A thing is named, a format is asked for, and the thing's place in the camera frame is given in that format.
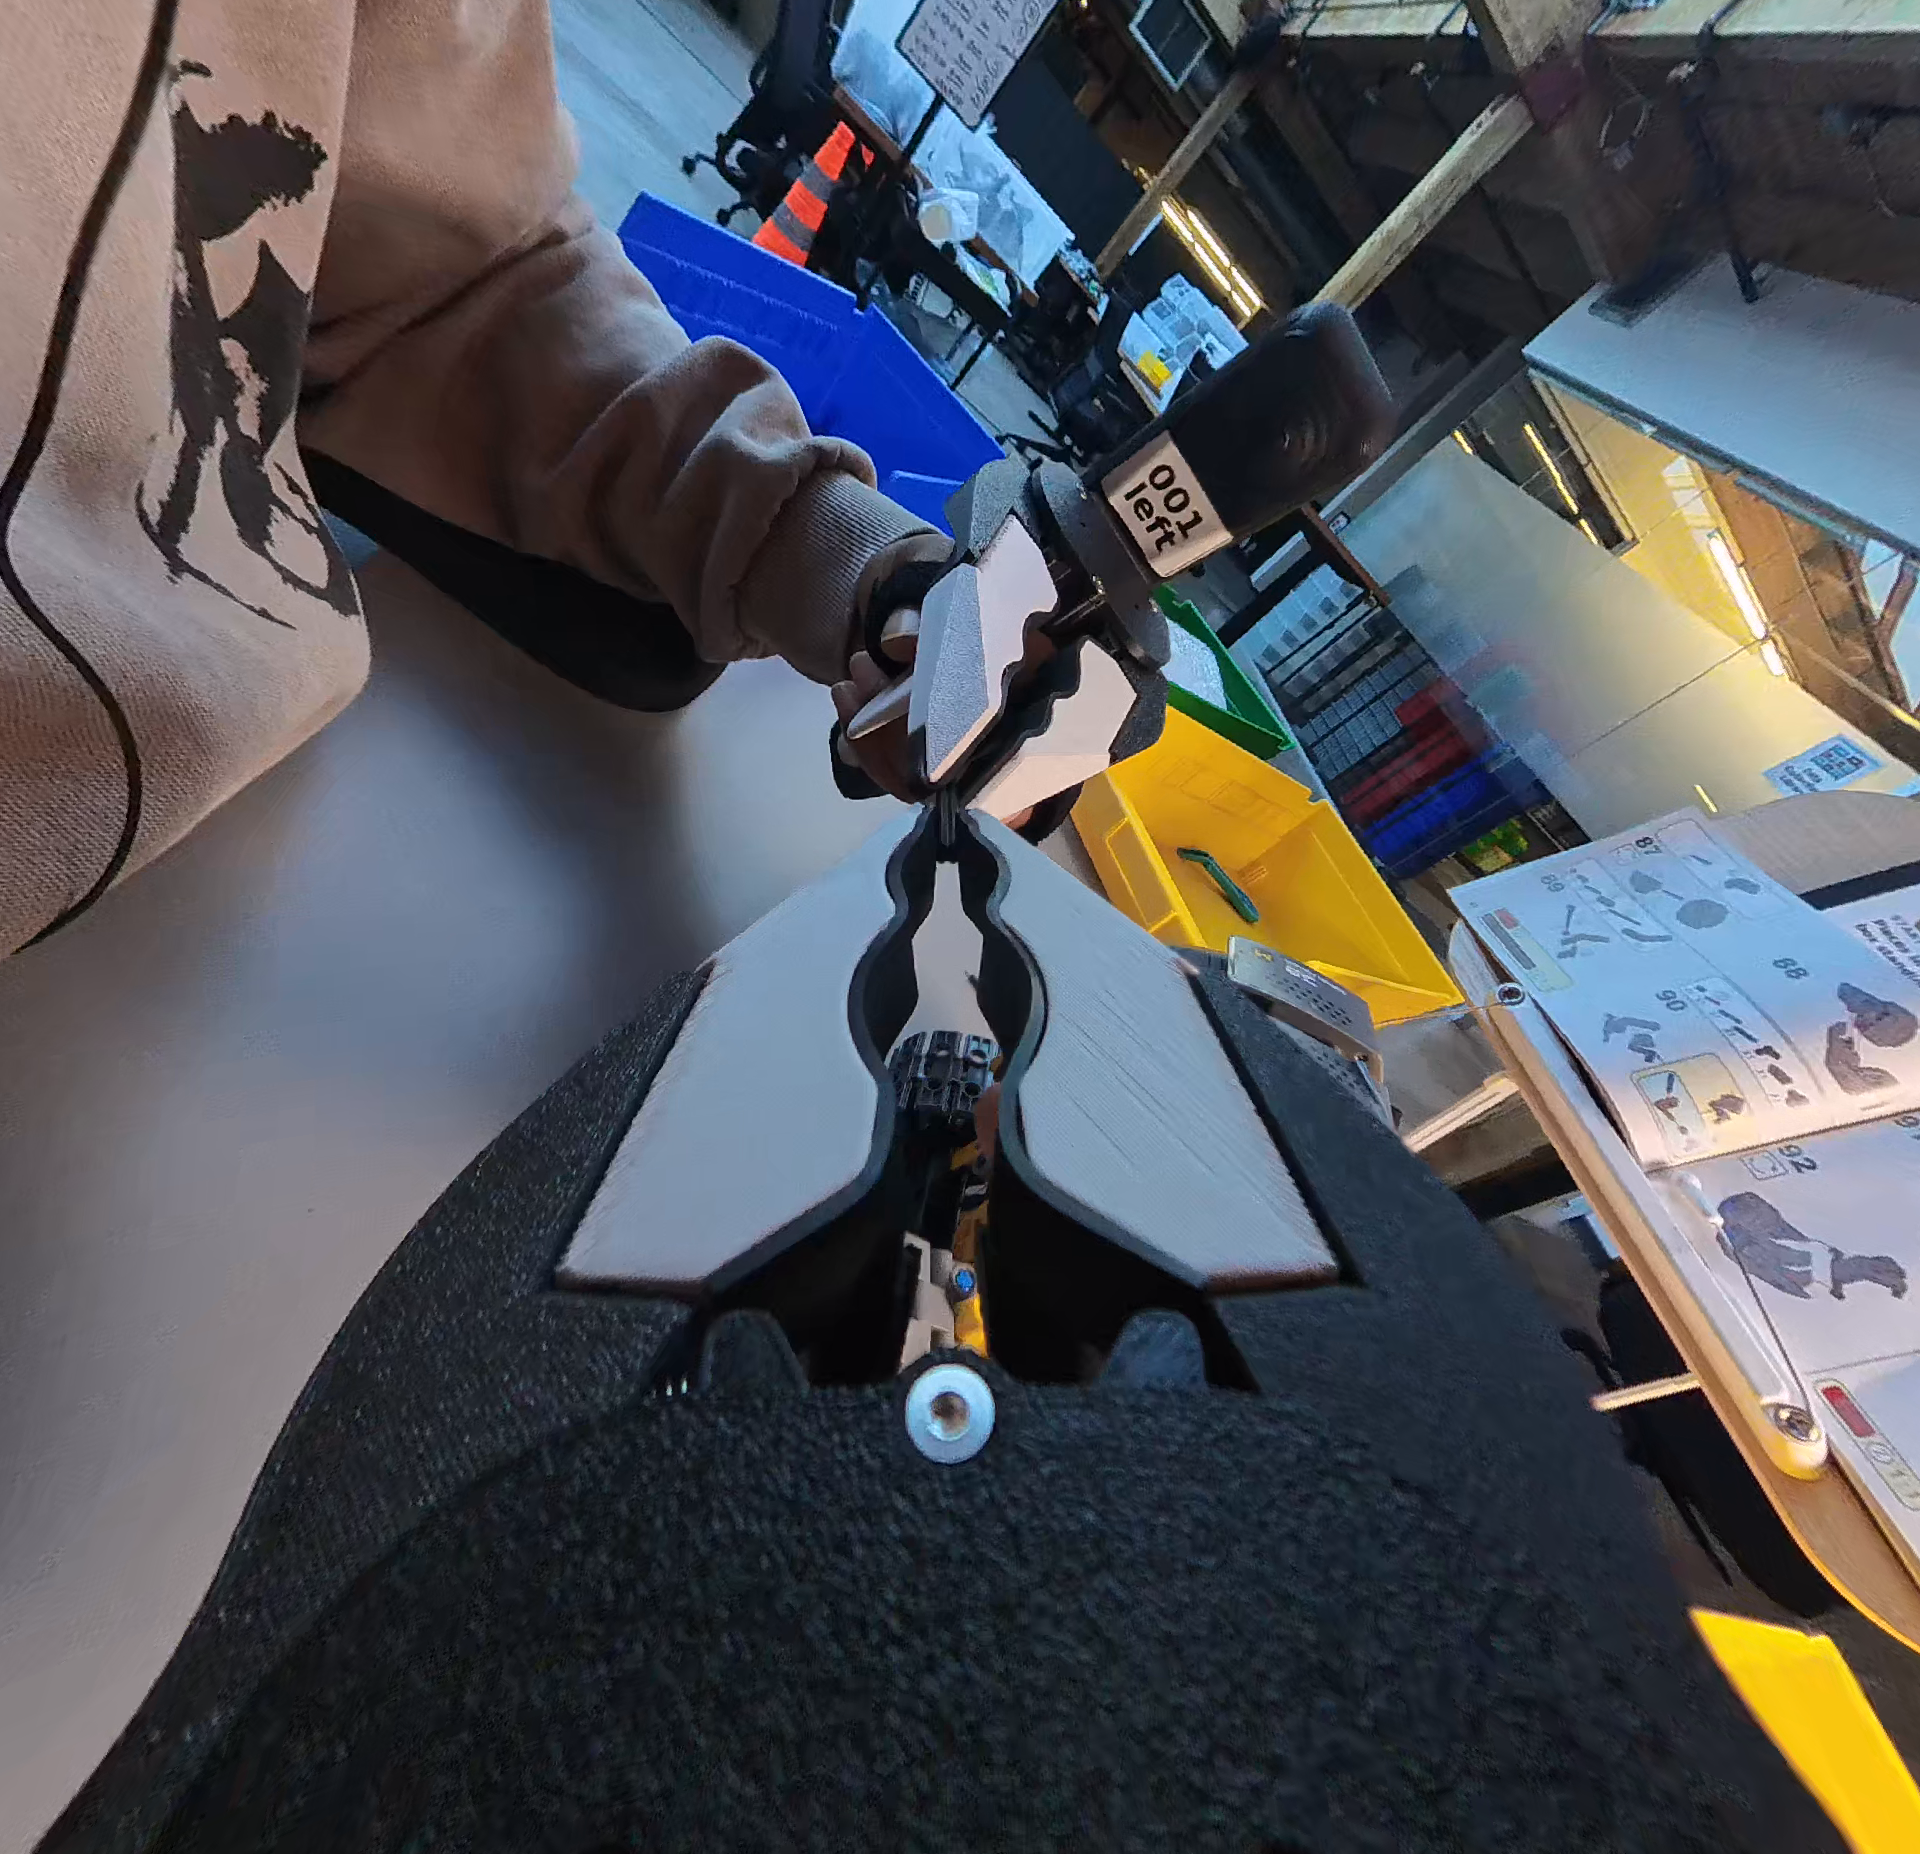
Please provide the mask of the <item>person's left hand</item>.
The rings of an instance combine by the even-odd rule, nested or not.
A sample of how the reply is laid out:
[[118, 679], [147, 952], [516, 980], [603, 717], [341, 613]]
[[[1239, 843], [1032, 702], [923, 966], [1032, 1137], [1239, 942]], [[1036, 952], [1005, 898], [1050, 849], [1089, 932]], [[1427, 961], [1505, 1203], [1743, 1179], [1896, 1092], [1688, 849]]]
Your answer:
[[884, 621], [891, 657], [858, 654], [836, 684], [826, 771], [844, 803], [960, 803], [975, 657], [953, 643], [948, 600]]

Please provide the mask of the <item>yellow storage bin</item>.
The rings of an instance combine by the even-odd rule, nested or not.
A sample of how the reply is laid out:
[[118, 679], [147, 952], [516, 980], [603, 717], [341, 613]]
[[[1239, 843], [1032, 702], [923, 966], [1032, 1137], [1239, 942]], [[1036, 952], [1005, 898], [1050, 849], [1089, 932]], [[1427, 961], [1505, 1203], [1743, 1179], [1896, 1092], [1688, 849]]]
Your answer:
[[[1176, 709], [1159, 748], [1081, 782], [1070, 820], [1100, 892], [1171, 950], [1222, 952], [1233, 932], [1258, 935], [1347, 985], [1378, 1024], [1462, 1001], [1342, 815]], [[1262, 927], [1177, 849], [1218, 854]]]
[[1719, 1673], [1852, 1854], [1920, 1847], [1920, 1787], [1827, 1636], [1688, 1608]]

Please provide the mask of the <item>green storage bin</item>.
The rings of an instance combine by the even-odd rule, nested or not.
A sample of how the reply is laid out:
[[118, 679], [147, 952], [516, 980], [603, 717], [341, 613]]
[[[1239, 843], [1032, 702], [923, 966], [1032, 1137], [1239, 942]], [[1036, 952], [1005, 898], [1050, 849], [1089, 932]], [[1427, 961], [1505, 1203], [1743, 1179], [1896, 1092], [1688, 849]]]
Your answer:
[[1163, 657], [1171, 709], [1208, 723], [1213, 736], [1233, 742], [1239, 750], [1251, 750], [1262, 760], [1294, 750], [1286, 717], [1246, 679], [1246, 667], [1213, 637], [1204, 607], [1186, 603], [1176, 585], [1159, 585], [1159, 607], [1171, 621], [1171, 657]]

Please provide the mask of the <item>yellow tracked toy robot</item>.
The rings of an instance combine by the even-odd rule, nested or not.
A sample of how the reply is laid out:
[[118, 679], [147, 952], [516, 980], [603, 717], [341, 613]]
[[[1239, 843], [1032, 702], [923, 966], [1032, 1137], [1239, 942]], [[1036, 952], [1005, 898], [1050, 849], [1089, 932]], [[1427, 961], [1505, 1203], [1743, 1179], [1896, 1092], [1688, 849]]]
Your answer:
[[[1374, 1011], [1347, 985], [1239, 932], [1222, 952], [1177, 952], [1188, 968], [1222, 977], [1239, 999], [1251, 999], [1378, 1124], [1399, 1124]], [[901, 1365], [945, 1350], [995, 1362], [983, 1274], [995, 1224], [997, 1074], [1005, 1053], [986, 1029], [914, 1029], [891, 1059], [904, 1183], [914, 1191], [901, 1246]]]

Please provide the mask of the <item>white book stand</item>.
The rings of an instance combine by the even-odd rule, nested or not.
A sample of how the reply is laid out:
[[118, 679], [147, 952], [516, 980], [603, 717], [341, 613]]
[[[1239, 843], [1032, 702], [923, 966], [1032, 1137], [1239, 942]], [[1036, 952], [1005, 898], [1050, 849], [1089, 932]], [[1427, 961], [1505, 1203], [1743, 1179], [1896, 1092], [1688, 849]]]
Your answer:
[[[1807, 905], [1840, 921], [1885, 921], [1885, 942], [1916, 942], [1916, 794], [1827, 792], [1698, 820], [1789, 882]], [[1520, 985], [1491, 977], [1461, 921], [1450, 935], [1450, 968], [1633, 1288], [1599, 1297], [1608, 1356], [1608, 1393], [1599, 1393], [1599, 1403], [1622, 1410], [1628, 1450], [1654, 1459], [1654, 1480], [1681, 1498], [1698, 1542], [1720, 1553], [1720, 1563], [1769, 1601], [1789, 1613], [1827, 1613], [1830, 1601], [1849, 1601], [1864, 1625], [1916, 1653], [1907, 1553], [1894, 1548], [1883, 1518], [1840, 1472], [1794, 1480], [1769, 1459], [1758, 1424], [1743, 1424], [1736, 1410], [1736, 1389], [1707, 1372], [1707, 1356], [1681, 1323], [1674, 1297], [1652, 1288], [1645, 1246], [1616, 1246], [1608, 1235], [1602, 1220], [1622, 1220], [1622, 1198], [1602, 1171], [1599, 1154], [1567, 1132], [1567, 1108], [1545, 1101], [1537, 1059], [1520, 1053], [1520, 1024], [1509, 1017]]]

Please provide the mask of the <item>blue storage bin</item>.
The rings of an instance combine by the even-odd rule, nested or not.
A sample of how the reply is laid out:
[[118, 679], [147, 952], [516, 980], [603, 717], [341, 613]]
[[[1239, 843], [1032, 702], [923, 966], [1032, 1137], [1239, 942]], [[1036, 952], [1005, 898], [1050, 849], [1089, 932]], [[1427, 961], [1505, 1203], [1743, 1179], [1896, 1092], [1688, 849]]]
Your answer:
[[850, 438], [911, 517], [939, 524], [948, 491], [1005, 456], [923, 349], [844, 284], [653, 189], [628, 207], [620, 247], [689, 338], [726, 332], [758, 349], [809, 430]]

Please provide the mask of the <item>orange traffic cone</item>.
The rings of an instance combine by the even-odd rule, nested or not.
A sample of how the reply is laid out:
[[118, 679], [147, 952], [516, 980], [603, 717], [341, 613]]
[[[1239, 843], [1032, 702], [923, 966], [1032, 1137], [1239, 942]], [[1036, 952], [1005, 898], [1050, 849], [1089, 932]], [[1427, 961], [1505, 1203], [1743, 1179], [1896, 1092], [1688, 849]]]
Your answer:
[[766, 259], [803, 264], [811, 272], [841, 272], [850, 264], [844, 242], [858, 229], [862, 181], [870, 172], [858, 125], [836, 125], [823, 148], [783, 185], [776, 214], [752, 229]]

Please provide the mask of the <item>person's left forearm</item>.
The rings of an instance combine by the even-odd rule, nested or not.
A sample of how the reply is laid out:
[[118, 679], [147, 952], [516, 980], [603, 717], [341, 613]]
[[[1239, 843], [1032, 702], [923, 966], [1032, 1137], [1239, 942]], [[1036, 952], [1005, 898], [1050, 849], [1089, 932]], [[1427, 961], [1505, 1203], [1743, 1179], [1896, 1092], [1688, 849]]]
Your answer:
[[689, 338], [580, 202], [500, 242], [341, 189], [301, 448], [667, 603], [709, 661], [783, 657], [820, 684], [850, 677], [884, 575], [948, 559], [758, 349]]

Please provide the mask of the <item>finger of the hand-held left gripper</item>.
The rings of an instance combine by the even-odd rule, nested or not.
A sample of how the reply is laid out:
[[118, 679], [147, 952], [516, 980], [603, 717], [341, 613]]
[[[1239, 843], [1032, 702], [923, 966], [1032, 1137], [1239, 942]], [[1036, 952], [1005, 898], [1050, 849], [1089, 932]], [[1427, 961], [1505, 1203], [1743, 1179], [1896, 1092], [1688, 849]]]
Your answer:
[[969, 809], [1032, 815], [1111, 760], [1111, 742], [1142, 709], [1134, 677], [1098, 643], [1070, 643], [1053, 667], [1012, 717], [1012, 750], [963, 792]]
[[986, 549], [929, 585], [904, 709], [923, 782], [960, 782], [969, 750], [1005, 717], [1027, 630], [1053, 607], [1061, 579], [1021, 517], [997, 523]]

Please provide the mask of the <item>building instruction booklet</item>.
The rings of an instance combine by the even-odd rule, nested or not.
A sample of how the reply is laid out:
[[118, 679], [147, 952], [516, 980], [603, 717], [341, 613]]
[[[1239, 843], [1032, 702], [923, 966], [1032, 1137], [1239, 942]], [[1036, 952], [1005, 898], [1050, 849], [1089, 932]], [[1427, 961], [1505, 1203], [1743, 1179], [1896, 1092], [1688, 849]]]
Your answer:
[[1622, 1198], [1769, 1459], [1840, 1472], [1916, 1571], [1916, 942], [1688, 809], [1456, 887], [1520, 1053]]

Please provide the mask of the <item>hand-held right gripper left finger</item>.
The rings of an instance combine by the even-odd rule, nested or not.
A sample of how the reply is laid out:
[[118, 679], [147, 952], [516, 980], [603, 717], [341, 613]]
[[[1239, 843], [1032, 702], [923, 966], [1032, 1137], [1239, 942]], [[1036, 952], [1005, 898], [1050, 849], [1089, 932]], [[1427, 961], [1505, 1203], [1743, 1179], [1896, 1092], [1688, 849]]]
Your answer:
[[935, 874], [939, 809], [904, 809], [709, 961], [563, 1288], [732, 1288], [877, 1183]]

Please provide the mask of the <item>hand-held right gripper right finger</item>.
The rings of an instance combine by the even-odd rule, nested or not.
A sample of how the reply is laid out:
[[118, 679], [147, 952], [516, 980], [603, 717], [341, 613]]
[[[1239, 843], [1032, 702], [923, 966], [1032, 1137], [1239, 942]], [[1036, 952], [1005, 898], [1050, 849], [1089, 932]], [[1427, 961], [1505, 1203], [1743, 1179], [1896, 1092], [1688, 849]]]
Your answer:
[[960, 887], [1021, 1183], [1186, 1288], [1331, 1281], [1196, 968], [997, 815], [960, 815]]

